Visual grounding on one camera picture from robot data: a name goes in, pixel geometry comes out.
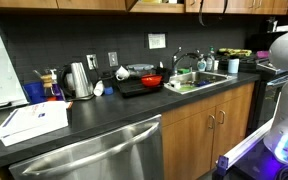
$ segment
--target black tray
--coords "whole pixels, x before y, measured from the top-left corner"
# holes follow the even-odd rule
[[[141,79],[126,79],[124,81],[116,81],[116,84],[123,97],[157,92],[163,88],[163,81],[157,86],[146,87],[142,84]]]

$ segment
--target dishwasher handle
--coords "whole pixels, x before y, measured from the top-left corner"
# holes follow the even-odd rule
[[[97,161],[100,161],[102,159],[106,159],[108,157],[111,157],[147,138],[149,138],[152,134],[154,134],[156,132],[156,130],[159,128],[159,122],[154,122],[152,123],[152,127],[150,127],[148,130],[146,130],[145,132],[119,144],[116,145],[108,150],[105,151],[101,151],[98,152],[96,154],[87,156],[83,159],[79,159],[77,161],[68,163],[68,164],[64,164],[58,167],[54,167],[54,168],[49,168],[49,169],[45,169],[45,170],[38,170],[38,171],[34,171],[31,170],[29,167],[22,172],[23,176],[38,176],[39,178],[46,178],[46,177],[51,177],[51,176],[55,176],[55,175],[59,175],[59,174],[64,174],[64,173],[68,173],[70,171],[73,171],[75,169],[81,168],[83,166],[95,163]]]

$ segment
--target dishwasher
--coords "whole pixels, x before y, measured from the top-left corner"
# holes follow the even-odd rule
[[[162,180],[161,115],[10,166],[16,180]]]

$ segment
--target sponge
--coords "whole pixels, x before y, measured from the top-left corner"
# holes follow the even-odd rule
[[[189,69],[179,69],[179,70],[177,70],[177,72],[180,74],[186,74],[186,73],[189,73],[190,70]]]

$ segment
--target red bowl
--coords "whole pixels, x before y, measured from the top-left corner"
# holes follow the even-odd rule
[[[144,86],[152,87],[152,86],[157,86],[161,83],[162,76],[161,75],[145,75],[145,76],[142,76],[141,80]]]

